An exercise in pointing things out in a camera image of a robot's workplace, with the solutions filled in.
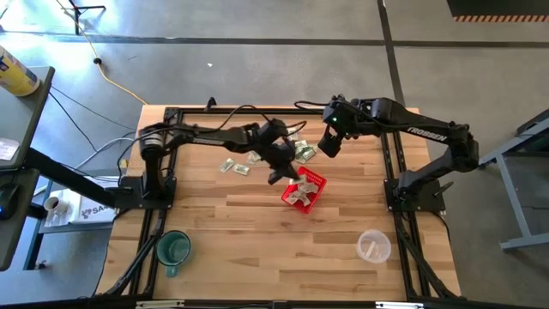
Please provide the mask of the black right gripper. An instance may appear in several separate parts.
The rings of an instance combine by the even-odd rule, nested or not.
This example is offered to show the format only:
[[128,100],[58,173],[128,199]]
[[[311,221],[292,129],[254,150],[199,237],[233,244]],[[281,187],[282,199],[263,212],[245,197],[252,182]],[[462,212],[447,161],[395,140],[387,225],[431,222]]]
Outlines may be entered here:
[[358,138],[365,134],[362,108],[364,102],[360,99],[347,100],[345,97],[332,97],[324,107],[326,128],[317,146],[328,157],[337,156],[341,150],[343,137]]

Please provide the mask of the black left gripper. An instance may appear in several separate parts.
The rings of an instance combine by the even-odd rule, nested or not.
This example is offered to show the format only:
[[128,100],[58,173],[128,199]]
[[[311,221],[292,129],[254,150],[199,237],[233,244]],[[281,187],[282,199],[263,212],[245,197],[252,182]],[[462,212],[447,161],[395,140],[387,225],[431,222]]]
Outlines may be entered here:
[[300,180],[300,175],[293,167],[296,155],[296,147],[293,141],[282,137],[280,142],[256,146],[256,152],[273,169],[268,176],[268,183],[270,185],[275,184],[284,176],[289,179]]

